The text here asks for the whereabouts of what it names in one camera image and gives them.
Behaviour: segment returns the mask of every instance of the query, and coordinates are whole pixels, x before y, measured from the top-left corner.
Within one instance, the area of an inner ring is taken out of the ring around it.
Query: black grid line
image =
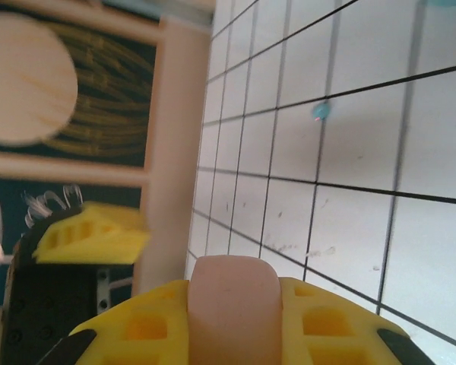
[[[233,13],[233,7],[235,6],[235,2],[231,3],[231,14]],[[231,33],[232,33],[233,28],[230,27],[228,29],[228,49],[226,50],[226,58],[225,58],[225,69],[228,66],[228,59],[230,57],[230,40],[231,40]],[[225,90],[226,90],[226,74],[224,74],[224,79],[223,79],[223,91],[221,94],[221,106],[220,106],[220,119],[221,116],[223,115],[223,102],[225,98]],[[217,142],[216,142],[216,153],[214,155],[214,169],[216,169],[216,162],[218,160],[218,147],[220,146],[220,131],[221,131],[221,124],[218,125],[218,136],[217,136]],[[210,213],[209,215],[211,216],[211,210],[213,209],[213,195],[214,195],[214,181],[216,179],[216,173],[213,173],[213,184],[211,185],[211,197],[210,197]],[[204,247],[204,254],[207,254],[207,245],[210,237],[210,223],[211,221],[207,222],[207,232],[206,232],[206,246]]]
[[[225,25],[224,27],[222,27],[220,30],[218,30],[212,37],[211,37],[211,42],[214,41],[215,38],[217,38],[220,34],[222,34],[222,32],[224,32],[229,26],[231,26],[233,23],[235,23],[239,17],[241,17],[242,15],[244,15],[244,13],[246,13],[252,6],[255,5],[255,3],[258,2],[258,0],[255,0],[253,3],[251,3],[247,8],[243,9],[242,12],[240,12],[240,14],[236,15],[235,17],[233,17],[233,19],[230,19],[230,21],[228,22],[227,25]],[[231,0],[231,15],[230,15],[230,18],[233,16],[233,9],[235,8],[235,0]]]
[[[289,30],[289,22],[290,22],[290,7],[292,5],[291,0],[286,1],[286,14],[283,21],[283,35],[285,36]],[[277,108],[280,104],[280,94],[282,91],[282,81],[283,81],[283,69],[285,66],[286,60],[286,50],[287,50],[287,42],[282,43],[282,50],[280,52],[280,64],[279,64],[279,75],[277,80],[277,98],[275,100],[275,107]],[[274,125],[272,127],[272,139],[271,139],[271,152],[268,158],[268,175],[271,175],[272,171],[272,160],[274,158],[274,145],[275,145],[275,135],[277,133],[277,120],[279,119],[279,112],[278,110],[275,111],[274,114]],[[258,258],[261,258],[261,248],[264,242],[264,231],[265,231],[265,217],[267,215],[267,203],[268,203],[268,193],[270,189],[270,180],[267,179],[267,188],[265,191],[265,202],[264,202],[264,213],[261,219],[261,240],[260,240],[260,247],[258,248]]]
[[[415,15],[413,18],[413,29],[412,29],[412,41],[410,44],[409,50],[409,61],[407,65],[407,74],[413,75],[417,69],[417,60],[419,59],[420,54],[420,44],[422,41],[422,33],[424,26],[424,14],[426,9],[424,8],[426,1],[420,0],[416,4]],[[412,105],[413,97],[413,82],[407,82],[405,84],[404,90],[404,105],[402,106],[402,116],[401,116],[401,127],[399,131],[398,138],[398,147],[397,147],[397,158],[395,161],[394,169],[394,181],[392,183],[393,191],[399,189],[401,174],[402,174],[402,164],[404,162],[404,145],[405,139],[407,136],[408,130],[408,120],[410,113],[410,106]],[[380,285],[378,286],[378,305],[377,305],[377,314],[380,314],[382,308],[383,293],[385,289],[385,278],[387,275],[388,269],[388,257],[390,253],[390,245],[392,240],[392,234],[394,231],[394,221],[395,221],[395,212],[397,210],[397,197],[392,196],[390,202],[390,212],[388,215],[387,223],[387,233],[385,237],[384,245],[384,254],[382,259],[382,273],[380,274]]]
[[[394,229],[394,218],[396,214],[396,209],[397,209],[397,203],[398,203],[398,198],[415,198],[419,200],[427,200],[427,201],[432,201],[432,202],[442,202],[442,203],[449,203],[449,204],[454,204],[456,205],[456,198],[448,198],[445,196],[436,196],[436,195],[423,195],[423,194],[417,194],[417,193],[412,193],[412,192],[399,192],[400,188],[400,181],[401,181],[401,169],[402,169],[402,163],[404,159],[404,149],[405,149],[405,144],[406,144],[406,138],[407,138],[407,128],[408,128],[408,119],[409,119],[409,114],[410,114],[410,106],[412,104],[412,98],[413,98],[413,88],[415,85],[414,81],[418,81],[420,79],[424,78],[431,78],[439,75],[443,75],[449,72],[454,72],[456,71],[456,65],[447,67],[447,68],[441,68],[439,70],[435,71],[428,71],[419,75],[416,75],[416,64],[419,58],[420,54],[420,42],[422,39],[422,31],[423,31],[423,22],[424,22],[424,14],[425,14],[425,4],[426,0],[419,0],[417,5],[416,5],[416,12],[414,15],[414,22],[413,22],[413,32],[412,32],[412,42],[410,45],[410,51],[409,51],[409,60],[407,64],[407,75],[404,78],[398,78],[394,79],[391,81],[386,81],[382,82],[379,84],[373,84],[365,87],[359,87],[357,89],[352,89],[352,90],[346,90],[343,92],[331,94],[331,82],[332,82],[332,75],[333,75],[333,69],[334,69],[334,58],[335,58],[335,53],[336,53],[336,45],[337,45],[337,34],[339,32],[339,24],[340,24],[340,16],[341,13],[340,11],[346,8],[347,6],[350,6],[351,4],[357,2],[358,0],[352,0],[351,2],[346,3],[345,5],[342,5],[342,0],[334,0],[334,10],[328,14],[326,14],[324,17],[319,18],[318,20],[307,24],[301,29],[298,29],[296,32],[287,35],[287,27],[288,27],[288,22],[290,18],[290,4],[291,0],[287,0],[287,8],[286,8],[286,18],[285,18],[285,24],[284,24],[284,34],[283,34],[283,39],[270,45],[269,47],[266,47],[265,49],[256,52],[253,54],[253,43],[254,43],[254,35],[255,35],[255,27],[256,27],[256,17],[258,13],[258,6],[257,4],[258,0],[255,0],[252,2],[247,8],[245,8],[240,14],[238,14],[236,17],[234,17],[224,28],[222,28],[220,31],[218,31],[215,35],[213,35],[212,40],[214,40],[216,37],[218,37],[222,32],[224,32],[227,28],[229,31],[229,40],[228,40],[228,50],[226,53],[226,64],[225,64],[225,71],[219,75],[216,75],[212,78],[210,78],[207,82],[212,82],[214,80],[217,80],[218,78],[224,77],[224,82],[226,82],[226,75],[229,71],[232,71],[233,69],[244,65],[245,63],[248,63],[248,74],[247,74],[247,80],[246,80],[246,85],[245,85],[245,101],[244,101],[244,107],[243,107],[243,113],[240,116],[232,116],[229,118],[223,119],[223,101],[224,101],[224,94],[225,94],[225,85],[223,84],[223,96],[222,96],[222,101],[221,101],[221,111],[220,111],[220,120],[217,121],[210,121],[207,122],[203,125],[204,127],[209,127],[209,126],[218,126],[218,136],[217,136],[217,150],[216,150],[216,157],[215,157],[215,164],[214,168],[210,167],[200,167],[198,166],[198,171],[207,171],[207,172],[213,172],[213,185],[211,187],[211,204],[210,204],[210,210],[209,214],[206,215],[205,213],[202,213],[200,211],[195,210],[193,208],[193,212],[199,216],[202,216],[206,219],[208,219],[208,229],[207,229],[207,237],[206,237],[206,246],[205,246],[205,252],[204,254],[207,254],[207,245],[208,245],[208,237],[209,237],[209,226],[210,222],[213,222],[214,224],[217,224],[225,229],[228,229],[230,232],[230,238],[228,241],[228,253],[230,252],[230,242],[231,242],[231,236],[232,233],[238,234],[239,236],[247,239],[249,242],[258,245],[259,248],[259,253],[258,257],[261,257],[261,249],[266,248],[270,250],[271,252],[279,255],[281,258],[286,259],[289,262],[292,262],[294,264],[297,264],[301,268],[304,268],[303,272],[303,277],[302,279],[306,279],[306,272],[310,271],[321,278],[324,278],[325,280],[328,280],[332,282],[333,284],[338,285],[339,287],[342,287],[343,289],[363,298],[364,300],[369,301],[370,303],[373,303],[376,305],[376,313],[380,314],[381,310],[387,310],[390,313],[395,314],[396,316],[408,321],[409,323],[429,332],[430,334],[442,339],[443,341],[447,341],[450,344],[453,344],[456,346],[456,340],[437,331],[434,328],[429,327],[428,325],[421,323],[420,321],[417,321],[414,318],[409,317],[408,315],[405,315],[404,313],[401,313],[397,309],[394,309],[392,307],[389,307],[388,305],[384,304],[382,302],[383,298],[383,293],[384,293],[384,287],[385,287],[385,276],[387,274],[388,270],[388,257],[389,257],[389,251],[391,248],[391,238],[393,234],[393,229]],[[255,6],[256,8],[254,9],[254,18],[253,18],[253,23],[252,23],[252,35],[251,35],[251,42],[250,42],[250,52],[249,52],[249,57],[242,61],[237,63],[236,65],[227,68],[227,60],[228,60],[228,54],[230,50],[230,40],[231,40],[231,32],[232,32],[232,24],[239,18],[241,17],[244,13],[246,13],[252,6]],[[280,105],[279,99],[280,99],[280,85],[283,77],[283,63],[285,61],[285,49],[287,46],[287,40],[290,39],[291,37],[294,37],[295,35],[303,32],[304,30],[307,30],[308,28],[316,25],[320,21],[323,21],[324,19],[327,19],[329,17],[333,16],[333,24],[332,24],[332,30],[331,30],[331,42],[330,42],[330,57],[329,57],[329,62],[328,62],[328,73],[326,77],[326,83],[325,83],[325,95],[323,97],[318,97],[314,98],[311,100],[304,100],[300,101],[297,103],[291,103],[291,104],[286,104],[286,105]],[[251,112],[247,113],[246,112],[246,104],[247,104],[247,99],[248,99],[248,91],[249,91],[249,79],[250,79],[250,71],[252,67],[252,60],[258,56],[260,56],[262,53],[267,52],[268,50],[274,48],[275,46],[278,46],[279,44],[282,44],[282,55],[281,55],[281,61],[280,61],[280,71],[279,71],[279,80],[278,80],[278,85],[277,85],[277,102],[276,106],[274,108],[270,109],[264,109],[264,110],[259,110],[256,112]],[[379,89],[381,87],[388,87],[396,84],[405,84],[405,91],[404,91],[404,104],[402,107],[402,112],[401,112],[401,120],[400,120],[400,129],[399,129],[399,136],[398,136],[398,149],[397,149],[397,156],[396,156],[396,161],[394,165],[394,180],[392,182],[392,188],[391,190],[383,190],[383,189],[371,189],[371,188],[365,188],[365,187],[359,187],[359,186],[345,186],[341,184],[334,184],[334,183],[327,183],[327,182],[320,182],[319,179],[319,170],[321,166],[321,156],[322,156],[322,151],[323,151],[323,144],[324,144],[324,139],[325,139],[325,122],[321,124],[321,134],[320,134],[320,141],[319,141],[319,146],[318,146],[318,162],[316,166],[316,174],[315,174],[315,180],[314,181],[309,181],[309,180],[301,180],[301,179],[291,179],[291,178],[286,178],[282,176],[272,176],[271,175],[271,164],[272,164],[272,157],[274,153],[274,141],[275,141],[275,136],[277,132],[277,116],[278,116],[278,111],[283,110],[286,108],[290,108],[293,106],[299,106],[307,103],[314,103],[314,102],[327,102],[330,99],[333,98],[338,98],[338,97],[343,97],[346,95],[351,95],[351,94],[356,94],[368,90],[374,90],[374,89]],[[245,124],[245,118],[248,116],[255,116],[259,115],[262,113],[267,113],[267,112],[275,112],[274,116],[274,127],[273,127],[273,132],[272,132],[272,141],[271,141],[271,153],[270,153],[270,163],[269,163],[269,169],[268,169],[268,175],[264,174],[258,174],[258,173],[246,173],[246,172],[241,172],[239,171],[239,163],[240,163],[240,157],[241,157],[241,150],[242,150],[242,140],[243,140],[243,129],[244,129],[244,124]],[[238,162],[237,162],[237,168],[236,171],[234,170],[223,170],[223,169],[217,169],[217,154],[219,150],[219,142],[220,142],[220,129],[221,129],[221,123],[225,122],[230,122],[230,121],[236,121],[236,120],[242,120],[242,130],[240,133],[240,144],[239,144],[239,155],[238,155]],[[225,173],[225,174],[231,174],[235,175],[235,189],[233,193],[233,206],[232,206],[232,216],[230,219],[230,225],[224,224],[223,222],[220,222],[216,219],[213,219],[211,217],[211,210],[212,210],[212,205],[213,205],[213,197],[214,197],[214,182],[216,179],[217,173]],[[267,186],[266,186],[266,196],[265,196],[265,202],[264,202],[264,212],[263,212],[263,219],[262,219],[262,228],[261,228],[261,237],[260,241],[247,236],[244,233],[241,233],[235,229],[233,229],[233,218],[235,214],[235,204],[236,204],[236,189],[237,189],[237,183],[238,183],[238,177],[239,176],[250,176],[250,177],[257,177],[257,178],[265,178],[267,179]],[[263,235],[264,235],[264,225],[265,225],[265,216],[267,212],[267,204],[268,204],[268,189],[270,186],[270,181],[271,179],[274,180],[281,180],[281,181],[287,181],[287,182],[295,182],[295,183],[306,183],[314,186],[314,192],[313,192],[313,200],[312,200],[312,210],[311,210],[311,217],[310,217],[310,222],[309,222],[309,234],[308,234],[308,241],[307,241],[307,249],[306,249],[306,258],[305,258],[305,263],[302,264],[301,262],[298,262],[295,259],[292,259],[283,253],[277,251],[274,248],[268,247],[263,245]],[[384,248],[384,255],[383,255],[383,263],[382,263],[382,272],[381,272],[381,277],[380,277],[380,282],[379,282],[379,287],[378,287],[378,295],[377,299],[373,299],[371,297],[368,297],[367,295],[353,289],[352,287],[349,287],[339,281],[336,281],[327,275],[321,273],[320,271],[317,271],[313,268],[308,267],[308,257],[307,257],[307,252],[309,252],[309,245],[310,245],[310,240],[311,240],[311,234],[312,234],[312,222],[314,218],[314,210],[315,210],[315,201],[317,198],[317,191],[319,186],[327,186],[327,187],[332,187],[336,189],[349,189],[349,190],[354,190],[354,191],[361,191],[361,192],[369,192],[369,193],[375,193],[375,194],[383,194],[383,195],[389,195],[391,196],[391,204],[389,208],[389,214],[388,214],[388,224],[387,224],[387,232],[385,235],[385,248]],[[197,258],[191,251],[189,251],[189,254]]]
[[[329,95],[323,96],[323,97],[315,97],[313,99],[298,101],[297,103],[284,104],[284,105],[270,108],[270,109],[257,110],[256,112],[250,112],[250,113],[242,114],[239,116],[231,116],[231,117],[225,118],[225,119],[210,121],[210,122],[205,123],[204,125],[208,125],[208,124],[213,125],[213,124],[217,124],[220,122],[221,123],[229,122],[229,121],[232,121],[235,119],[241,119],[245,116],[257,116],[258,114],[273,112],[275,110],[283,110],[283,109],[287,109],[287,108],[292,108],[293,106],[314,103],[316,101],[331,100],[331,99],[335,99],[337,97],[345,97],[346,95],[358,94],[358,93],[362,93],[363,91],[370,91],[370,90],[374,90],[374,89],[379,89],[381,87],[388,87],[388,86],[393,86],[393,85],[397,85],[397,84],[403,84],[404,82],[417,81],[417,80],[420,80],[423,78],[431,78],[434,76],[439,76],[439,75],[447,74],[450,72],[456,72],[456,65],[451,66],[451,67],[440,68],[439,70],[423,72],[422,74],[418,74],[418,75],[411,75],[411,76],[406,76],[404,78],[397,78],[397,79],[394,79],[391,81],[381,82],[379,84],[373,84],[373,85],[369,85],[369,86],[365,86],[365,87],[358,87],[357,89],[341,91],[340,93],[329,94]]]
[[[213,172],[214,169],[211,167],[199,167],[199,171],[204,172]],[[217,173],[225,173],[226,175],[236,175],[236,171],[232,170],[222,170],[216,169]],[[302,179],[293,179],[290,177],[283,177],[283,176],[268,176],[259,173],[246,173],[246,172],[238,172],[240,176],[248,176],[248,177],[258,177],[262,179],[273,179],[273,180],[280,180],[280,181],[287,181],[289,183],[305,183],[305,184],[312,184],[316,186],[327,186],[329,188],[337,188],[337,189],[346,189],[346,190],[354,190],[357,192],[371,192],[373,194],[382,194],[382,195],[390,195],[400,198],[411,198],[411,199],[419,199],[419,200],[426,200],[430,202],[439,202],[439,203],[448,203],[456,205],[456,198],[449,198],[445,196],[438,196],[438,195],[425,195],[419,194],[414,192],[399,192],[394,190],[383,190],[383,189],[374,189],[374,188],[366,188],[363,186],[352,186],[352,185],[344,185],[344,184],[336,184],[332,182],[322,182],[322,181],[314,181],[314,180],[302,180]]]
[[[250,34],[250,48],[249,54],[252,54],[253,47],[255,45],[255,28],[257,27],[258,19],[258,4],[254,5],[253,18],[252,18],[252,32]],[[243,100],[243,113],[245,114],[247,100],[249,98],[249,88],[250,88],[250,75],[252,74],[252,63],[249,62],[246,74],[245,82],[245,99]],[[242,155],[242,143],[243,143],[243,130],[245,128],[245,118],[242,119],[242,128],[240,130],[240,142],[238,146],[238,160],[236,161],[236,176],[235,176],[235,186],[233,188],[233,203],[231,205],[231,218],[230,218],[230,227],[233,226],[233,219],[235,218],[235,205],[236,205],[236,190],[238,189],[238,172],[240,168],[240,157]],[[228,248],[226,253],[230,254],[230,245],[231,245],[231,230],[230,235],[228,236]]]
[[[199,259],[190,249],[188,249],[188,254],[194,257],[195,259]]]
[[[341,7],[342,0],[334,0],[334,7],[336,9]],[[331,89],[331,82],[332,82],[332,75],[333,75],[333,68],[334,68],[334,58],[336,57],[336,42],[337,36],[339,31],[340,25],[340,13],[336,13],[333,16],[333,24],[331,27],[331,39],[330,39],[330,46],[329,46],[329,57],[328,57],[328,69],[326,73],[326,82],[325,82],[325,93],[329,93]],[[321,121],[321,131],[319,133],[319,146],[318,146],[318,161],[316,163],[316,174],[315,174],[315,186],[312,192],[312,204],[311,204],[311,215],[309,217],[309,229],[307,235],[307,244],[306,244],[306,258],[304,259],[304,273],[302,276],[302,280],[306,281],[306,269],[309,268],[309,250],[311,246],[311,236],[312,236],[312,224],[314,223],[314,215],[315,215],[315,206],[316,206],[316,199],[318,197],[318,185],[317,182],[319,181],[319,172],[321,170],[321,159],[322,159],[322,151],[324,147],[325,141],[325,133],[326,133],[326,121]]]
[[[209,68],[211,66],[211,60],[209,61],[208,63],[208,71],[209,71]],[[204,89],[204,110],[203,110],[203,121],[204,121],[204,114],[206,113],[206,96],[207,96],[207,87]],[[203,133],[204,133],[204,127],[206,126],[207,123],[204,123],[202,126],[201,126],[201,131],[200,131],[200,135],[199,135],[199,148],[198,148],[198,162],[197,162],[197,166],[199,166],[199,161],[201,160],[201,148],[203,147]],[[196,180],[195,180],[195,191],[194,191],[194,197],[192,199],[192,205],[194,206],[195,203],[196,203],[196,193],[198,191],[198,173],[196,173]],[[190,247],[191,245],[191,238],[192,238],[192,220],[193,220],[193,217],[191,216],[191,222],[189,223],[189,238],[188,238],[188,247]]]
[[[347,8],[348,6],[354,4],[355,2],[357,2],[359,0],[351,0],[351,2],[348,2],[346,3],[345,5],[341,5],[337,8],[335,8],[333,11],[330,11],[329,13],[327,13],[326,15],[320,17],[319,19],[316,19],[315,21],[313,21],[312,23],[310,24],[307,24],[305,25],[304,27],[296,30],[295,32],[291,33],[291,34],[287,34],[288,32],[285,32],[284,34],[284,37],[281,39],[281,40],[278,40],[276,43],[273,43],[271,45],[269,45],[268,47],[265,47],[263,49],[261,49],[260,51],[256,52],[255,54],[253,55],[250,55],[247,59],[241,61],[241,62],[238,62],[237,64],[227,68],[224,72],[218,74],[218,75],[215,75],[213,76],[212,78],[210,78],[209,80],[207,80],[207,83],[210,83],[214,80],[216,80],[217,78],[220,78],[221,76],[223,76],[224,73],[227,73],[229,71],[232,71],[233,69],[237,68],[238,66],[241,66],[243,65],[244,63],[247,63],[248,61],[254,59],[255,57],[258,57],[260,56],[262,53],[266,53],[267,51],[270,51],[271,49],[277,47],[279,44],[281,43],[285,43],[287,40],[289,40],[290,38],[296,36],[297,34],[300,34],[302,33],[304,30],[307,30],[309,29],[310,27],[313,27],[315,26],[316,24],[318,23],[321,23],[322,21],[328,19],[329,17],[339,13],[340,11],[342,11],[343,9]]]
[[[251,243],[257,245],[257,246],[263,246],[261,242],[258,242],[257,240],[251,238],[250,236],[247,236],[246,234],[242,233],[242,232],[239,232],[237,230],[234,230],[234,229],[230,229],[230,226],[228,226],[227,224],[224,224],[223,222],[220,222],[220,221],[217,221],[216,219],[213,219],[212,217],[209,217],[207,216],[206,214],[200,212],[200,211],[196,211],[195,209],[193,209],[193,212],[197,215],[199,215],[200,217],[203,217],[205,219],[208,219],[210,221],[213,221],[213,223],[215,224],[218,224],[219,226],[221,226],[222,228],[225,228],[227,230],[230,230],[230,232],[233,232],[235,234],[238,234],[239,236],[245,238],[246,240],[250,241]],[[402,318],[403,320],[405,321],[408,321],[409,323],[411,323],[412,325],[415,325],[416,327],[430,333],[431,335],[434,335],[436,336],[437,338],[440,338],[441,340],[443,341],[446,341],[450,344],[453,344],[454,346],[456,346],[456,340],[449,337],[448,335],[445,335],[444,333],[440,332],[440,331],[437,331],[436,329],[432,328],[432,327],[429,327],[428,325],[426,325],[425,323],[422,323],[420,321],[417,321],[416,319],[412,318],[412,317],[409,317],[408,315],[402,313],[401,311],[391,307],[391,306],[388,306],[386,304],[383,304],[383,303],[378,303],[377,300],[369,297],[368,295],[356,290],[356,289],[353,289],[352,287],[349,287],[348,285],[338,281],[338,280],[335,280],[333,278],[331,278],[330,276],[327,276],[326,274],[323,274],[322,272],[318,271],[318,270],[315,270],[314,268],[305,268],[304,264],[302,264],[301,262],[298,262],[297,260],[287,256],[287,255],[284,255],[282,252],[279,252],[277,251],[276,249],[273,249],[269,246],[263,246],[265,249],[268,249],[269,251],[271,251],[272,253],[280,256],[282,259],[286,259],[287,261],[290,261],[292,262],[293,264],[295,265],[298,265],[300,266],[301,268],[304,268],[305,270],[307,271],[310,271],[311,273],[313,274],[316,274],[317,276],[331,282],[332,284],[335,284],[337,285],[338,287],[341,287],[342,289],[346,290],[346,291],[349,291],[351,292],[352,294],[355,294],[357,295],[358,297],[361,297],[362,299],[364,300],[367,300],[369,303],[371,304],[375,304],[376,306],[380,306],[382,309],[396,315],[397,317],[399,318]]]

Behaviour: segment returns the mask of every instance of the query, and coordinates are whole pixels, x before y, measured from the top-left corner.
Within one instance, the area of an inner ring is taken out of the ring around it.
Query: yellow 3d-printed part
[[[189,281],[172,281],[79,325],[97,336],[76,365],[188,365]]]
[[[38,263],[132,264],[149,236],[138,209],[85,202],[80,214],[51,224],[33,257]]]
[[[173,281],[79,325],[71,335],[97,336],[76,364],[188,365],[188,283]],[[377,334],[408,337],[400,327],[304,281],[280,278],[280,285],[281,365],[401,365]]]
[[[377,334],[406,333],[338,295],[294,278],[282,287],[283,365],[401,365]]]

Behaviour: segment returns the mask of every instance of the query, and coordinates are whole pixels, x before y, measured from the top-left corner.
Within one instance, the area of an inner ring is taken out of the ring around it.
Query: white grid surface
[[[456,365],[456,7],[218,2],[193,210],[187,278],[259,257]]]

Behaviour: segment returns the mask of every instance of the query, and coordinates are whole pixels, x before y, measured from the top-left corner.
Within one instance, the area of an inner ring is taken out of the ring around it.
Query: pink rubber pad
[[[188,288],[191,365],[280,365],[282,297],[275,270],[245,256],[197,260]]]

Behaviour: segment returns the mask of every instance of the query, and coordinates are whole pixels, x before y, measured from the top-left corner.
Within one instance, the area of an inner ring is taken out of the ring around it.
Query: blue dot
[[[323,102],[315,106],[312,110],[314,120],[324,120],[328,117],[330,111],[329,103]]]

